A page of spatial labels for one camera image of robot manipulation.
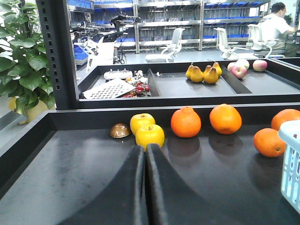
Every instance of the red apple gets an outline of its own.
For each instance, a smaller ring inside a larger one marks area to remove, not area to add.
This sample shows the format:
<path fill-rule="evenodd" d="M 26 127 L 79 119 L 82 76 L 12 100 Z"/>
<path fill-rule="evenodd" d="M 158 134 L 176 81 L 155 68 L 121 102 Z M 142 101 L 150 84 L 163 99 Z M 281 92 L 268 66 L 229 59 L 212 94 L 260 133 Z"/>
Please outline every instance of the red apple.
<path fill-rule="evenodd" d="M 228 66 L 227 66 L 227 70 L 228 70 L 229 72 L 231 72 L 231 69 L 233 68 L 234 65 L 235 65 L 235 62 L 229 63 Z"/>
<path fill-rule="evenodd" d="M 238 79 L 243 78 L 247 74 L 247 69 L 240 64 L 236 64 L 231 69 L 231 73 Z"/>
<path fill-rule="evenodd" d="M 253 62 L 253 69 L 257 72 L 263 72 L 266 70 L 268 63 L 265 60 L 255 60 Z"/>
<path fill-rule="evenodd" d="M 249 66 L 250 66 L 248 60 L 246 60 L 246 59 L 238 59 L 238 60 L 236 61 L 236 64 L 241 64 L 241 65 L 243 65 L 244 67 L 246 67 L 246 69 L 249 69 Z"/>

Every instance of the person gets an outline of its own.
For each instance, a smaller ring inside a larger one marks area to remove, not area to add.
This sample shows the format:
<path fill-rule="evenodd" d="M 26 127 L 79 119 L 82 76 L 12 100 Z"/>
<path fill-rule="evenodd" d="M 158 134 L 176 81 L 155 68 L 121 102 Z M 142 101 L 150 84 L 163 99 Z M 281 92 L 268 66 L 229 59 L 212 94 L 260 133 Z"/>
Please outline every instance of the person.
<path fill-rule="evenodd" d="M 271 13 L 263 17 L 258 23 L 262 31 L 263 41 L 268 41 L 273 50 L 284 50 L 285 57 L 295 57 L 297 45 L 285 40 L 278 40 L 280 34 L 293 34 L 298 28 L 291 27 L 284 19 L 286 13 L 285 4 L 278 2 L 272 5 Z"/>

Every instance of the white shirt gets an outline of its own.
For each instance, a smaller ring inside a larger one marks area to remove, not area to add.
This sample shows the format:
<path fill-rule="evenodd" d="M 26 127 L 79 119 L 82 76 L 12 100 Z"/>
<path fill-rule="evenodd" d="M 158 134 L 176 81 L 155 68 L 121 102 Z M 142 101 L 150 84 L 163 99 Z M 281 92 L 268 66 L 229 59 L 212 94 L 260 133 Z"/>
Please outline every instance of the white shirt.
<path fill-rule="evenodd" d="M 283 34 L 291 27 L 286 23 L 284 18 L 281 18 L 273 13 L 266 15 L 258 23 L 262 31 L 262 39 L 264 41 L 274 40 L 279 38 L 279 34 Z M 276 44 L 276 41 L 269 42 L 271 46 Z"/>

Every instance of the pear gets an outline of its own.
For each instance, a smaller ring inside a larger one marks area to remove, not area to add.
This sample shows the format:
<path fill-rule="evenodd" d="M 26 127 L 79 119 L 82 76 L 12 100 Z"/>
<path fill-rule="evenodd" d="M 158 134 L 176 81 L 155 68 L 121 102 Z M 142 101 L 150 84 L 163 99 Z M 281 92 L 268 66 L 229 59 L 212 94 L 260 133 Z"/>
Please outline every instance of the pear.
<path fill-rule="evenodd" d="M 203 81 L 203 73 L 199 67 L 194 66 L 193 70 L 191 71 L 190 79 L 194 83 L 199 83 Z"/>
<path fill-rule="evenodd" d="M 191 79 L 191 73 L 192 73 L 192 70 L 193 70 L 194 66 L 193 66 L 193 62 L 191 63 L 191 65 L 189 65 L 189 67 L 187 68 L 187 71 L 186 71 L 186 77 L 187 79 Z"/>
<path fill-rule="evenodd" d="M 212 67 L 216 68 L 216 70 L 217 70 L 217 75 L 218 75 L 218 76 L 221 76 L 221 75 L 222 75 L 222 69 L 221 69 L 220 64 L 219 64 L 218 62 L 215 62 L 215 63 L 212 65 Z"/>
<path fill-rule="evenodd" d="M 204 75 L 204 82 L 208 84 L 214 84 L 218 81 L 219 76 L 217 74 L 216 68 L 211 68 L 211 70 Z"/>
<path fill-rule="evenodd" d="M 203 75 L 206 75 L 210 69 L 211 69 L 211 65 L 207 65 L 205 71 L 203 72 Z"/>

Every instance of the office chair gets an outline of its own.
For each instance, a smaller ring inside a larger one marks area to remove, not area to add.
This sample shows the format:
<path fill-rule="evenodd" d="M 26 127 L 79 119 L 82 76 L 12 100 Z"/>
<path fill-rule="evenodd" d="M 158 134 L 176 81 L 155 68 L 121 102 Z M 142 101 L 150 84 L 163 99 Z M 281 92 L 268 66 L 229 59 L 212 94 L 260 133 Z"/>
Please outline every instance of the office chair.
<path fill-rule="evenodd" d="M 269 57 L 285 57 L 284 50 L 273 50 L 268 41 L 263 41 L 262 31 L 259 25 L 249 24 L 249 42 L 251 43 L 251 49 L 254 50 L 255 55 L 269 58 Z"/>
<path fill-rule="evenodd" d="M 237 59 L 257 59 L 252 53 L 236 53 L 237 49 L 249 50 L 236 46 L 229 46 L 229 44 L 237 44 L 238 42 L 228 42 L 227 31 L 224 28 L 214 28 L 217 31 L 217 48 L 222 51 L 221 57 L 226 60 Z"/>
<path fill-rule="evenodd" d="M 167 47 L 161 47 L 164 48 L 161 54 L 146 55 L 146 61 L 149 63 L 174 62 L 174 58 L 171 56 L 176 57 L 176 53 L 181 51 L 181 36 L 183 30 L 184 28 L 176 28 L 173 32 L 171 44 L 169 44 Z"/>

